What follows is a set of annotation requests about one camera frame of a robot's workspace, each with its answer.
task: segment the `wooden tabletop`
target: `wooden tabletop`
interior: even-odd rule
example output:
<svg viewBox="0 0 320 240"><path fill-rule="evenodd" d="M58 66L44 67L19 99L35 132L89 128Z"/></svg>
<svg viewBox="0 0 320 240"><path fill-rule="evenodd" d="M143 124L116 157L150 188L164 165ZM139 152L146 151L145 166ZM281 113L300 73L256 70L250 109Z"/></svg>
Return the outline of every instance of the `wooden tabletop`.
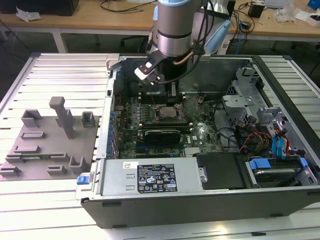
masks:
<svg viewBox="0 0 320 240"><path fill-rule="evenodd" d="M153 12L155 4L143 7L142 12L131 14L119 14L100 8L102 0L80 0L73 16L56 16L42 14L41 20L25 22L16 17L15 14L0 14L0 18L8 25L15 27L49 27L49 28L78 28L78 29L118 29L118 30L150 30L153 25ZM241 3L248 0L236 0L235 9ZM308 0L295 0L295 4L302 10L308 10ZM113 10L123 10L139 5L125 1L111 1L105 6ZM248 7L242 9L248 13ZM273 15L276 10L266 9L260 18L254 18L255 28L252 35L269 36L292 36L292 37L320 37L320 27L313 27L308 23L296 20L295 22L278 23ZM250 22L244 14L240 13L240 19ZM234 33L235 26L232 25L229 33Z"/></svg>
<svg viewBox="0 0 320 240"><path fill-rule="evenodd" d="M246 3L248 0L236 0L235 9L242 3ZM303 11L312 12L312 9L308 7L309 0L295 0L294 3L297 8ZM248 14L249 7L244 7L241 11ZM274 19L275 9L265 9L260 18L254 18L255 28L250 34L253 35L269 35L269 36L283 36L283 37L313 37L320 38L320 27L314 27L310 24L296 19L295 22L277 22ZM252 22L244 14L240 13L239 18L242 21ZM232 23L235 23L235 18L232 17ZM232 25L229 29L230 33L234 33L236 30L235 25Z"/></svg>

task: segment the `floor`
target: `floor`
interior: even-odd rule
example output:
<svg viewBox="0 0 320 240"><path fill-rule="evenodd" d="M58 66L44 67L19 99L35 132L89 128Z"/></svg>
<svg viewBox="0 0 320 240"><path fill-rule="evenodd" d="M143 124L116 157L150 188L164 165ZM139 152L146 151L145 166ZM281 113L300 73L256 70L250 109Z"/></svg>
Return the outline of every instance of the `floor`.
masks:
<svg viewBox="0 0 320 240"><path fill-rule="evenodd" d="M17 35L32 52L57 53L54 39L50 33L19 32ZM64 34L70 53L137 53L142 38L130 39L125 46L120 46L120 39L126 36L100 35L100 45L96 45L91 34ZM320 60L320 51L315 49L317 43L296 42L296 48L291 49L292 42L281 41L275 50L270 50L271 41L248 40L240 54L243 55L290 55L294 61L309 74ZM8 35L7 42L0 42L0 100L4 97L16 76L28 59L29 52L15 39ZM230 46L227 54L235 54L237 44ZM320 66L311 75L311 79L320 86Z"/></svg>

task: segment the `power supply label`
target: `power supply label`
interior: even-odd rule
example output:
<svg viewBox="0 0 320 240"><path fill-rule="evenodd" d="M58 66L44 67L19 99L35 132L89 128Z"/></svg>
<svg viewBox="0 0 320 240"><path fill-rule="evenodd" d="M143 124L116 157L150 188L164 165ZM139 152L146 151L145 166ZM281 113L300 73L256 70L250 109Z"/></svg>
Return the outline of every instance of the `power supply label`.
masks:
<svg viewBox="0 0 320 240"><path fill-rule="evenodd" d="M173 164L138 165L137 176L141 194L178 191Z"/></svg>

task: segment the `copper pipe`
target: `copper pipe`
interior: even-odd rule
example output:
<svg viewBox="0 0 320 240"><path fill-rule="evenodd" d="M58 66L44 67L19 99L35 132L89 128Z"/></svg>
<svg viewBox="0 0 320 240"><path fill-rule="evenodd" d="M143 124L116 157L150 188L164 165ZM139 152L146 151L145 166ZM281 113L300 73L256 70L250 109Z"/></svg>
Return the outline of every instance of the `copper pipe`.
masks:
<svg viewBox="0 0 320 240"><path fill-rule="evenodd" d="M187 56L185 56L182 60L180 61L174 61L173 65L181 65L184 64L189 58L191 58L195 53L191 51Z"/></svg>

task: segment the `gray plastic block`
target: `gray plastic block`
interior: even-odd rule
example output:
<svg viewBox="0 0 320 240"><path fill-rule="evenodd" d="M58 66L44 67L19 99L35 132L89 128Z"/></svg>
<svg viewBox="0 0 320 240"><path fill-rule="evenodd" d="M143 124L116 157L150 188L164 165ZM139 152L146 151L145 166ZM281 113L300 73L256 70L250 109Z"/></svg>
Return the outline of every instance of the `gray plastic block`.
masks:
<svg viewBox="0 0 320 240"><path fill-rule="evenodd" d="M24 163L25 161L21 158L21 155L22 155L21 153L8 154L5 157L5 160L10 164Z"/></svg>
<svg viewBox="0 0 320 240"><path fill-rule="evenodd" d="M38 145L34 146L15 146L13 150L16 154L36 154L40 150Z"/></svg>
<svg viewBox="0 0 320 240"><path fill-rule="evenodd" d="M16 166L3 166L0 168L0 175L3 177L19 177L21 170Z"/></svg>
<svg viewBox="0 0 320 240"><path fill-rule="evenodd" d="M66 109L66 115L68 117L68 120L69 120L70 124L73 126L74 125L74 117L72 116L72 113L71 113L70 109ZM55 120L56 120L56 123L58 124L58 126L60 128L62 128L63 126L60 123L59 118L56 118Z"/></svg>
<svg viewBox="0 0 320 240"><path fill-rule="evenodd" d="M66 152L61 152L61 153L53 153L53 154L59 154L60 156L52 156L51 159L54 162L69 162L70 161L70 157L68 156L68 154Z"/></svg>
<svg viewBox="0 0 320 240"><path fill-rule="evenodd" d="M21 120L27 128L38 128L36 120L42 119L40 113L36 109L25 110Z"/></svg>
<svg viewBox="0 0 320 240"><path fill-rule="evenodd" d="M89 168L88 164L86 163L85 157L82 156L80 162L76 162L75 158L71 156L69 162L69 168L73 172L73 174L81 174L86 172Z"/></svg>
<svg viewBox="0 0 320 240"><path fill-rule="evenodd" d="M73 139L75 136L75 131L73 128L73 120L71 121L72 115L68 114L65 107L65 98L62 96L53 96L49 102L50 108L54 109L58 118L60 125L63 127L64 132L68 139Z"/></svg>
<svg viewBox="0 0 320 240"><path fill-rule="evenodd" d="M43 131L23 132L20 137L23 140L44 139L45 138L45 132L43 132Z"/></svg>
<svg viewBox="0 0 320 240"><path fill-rule="evenodd" d="M69 168L70 156L74 157L77 165L80 165L83 156L84 166L87 165L87 169L84 172L90 170L99 117L94 117L97 123L95 127L84 128L81 116L74 116L73 129L75 138L73 139L68 139L65 136L64 129L58 127L56 118L56 116L43 116L42 119L36 120L38 128L34 128L35 132L44 132L45 138L22 139L21 135L23 133L34 133L33 129L27 128L25 125L22 127L3 164L3 167L10 167L13 164L22 171L22 174L19 177L4 177L0 175L0 181L75 179L79 174L74 174ZM16 146L39 146L40 149L38 153L15 153ZM47 172L49 165L63 165L67 173L50 175Z"/></svg>
<svg viewBox="0 0 320 240"><path fill-rule="evenodd" d="M50 175L66 175L68 172L63 165L48 165L46 171Z"/></svg>
<svg viewBox="0 0 320 240"><path fill-rule="evenodd" d="M81 121L84 128L94 128L96 126L95 116L92 111L84 111Z"/></svg>

